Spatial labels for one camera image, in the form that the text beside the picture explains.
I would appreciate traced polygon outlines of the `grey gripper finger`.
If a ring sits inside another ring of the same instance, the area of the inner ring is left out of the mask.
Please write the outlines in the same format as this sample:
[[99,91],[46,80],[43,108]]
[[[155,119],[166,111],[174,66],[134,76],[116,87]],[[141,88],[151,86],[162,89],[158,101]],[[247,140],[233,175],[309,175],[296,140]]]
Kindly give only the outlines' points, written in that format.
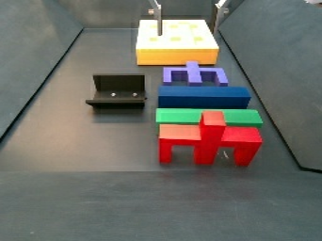
[[226,14],[229,13],[229,0],[219,0],[219,2],[215,4],[215,22],[214,22],[214,30],[218,30],[219,25],[223,21],[223,18]]
[[162,4],[158,0],[149,0],[151,8],[149,9],[149,14],[154,16],[158,21],[158,35],[162,35]]

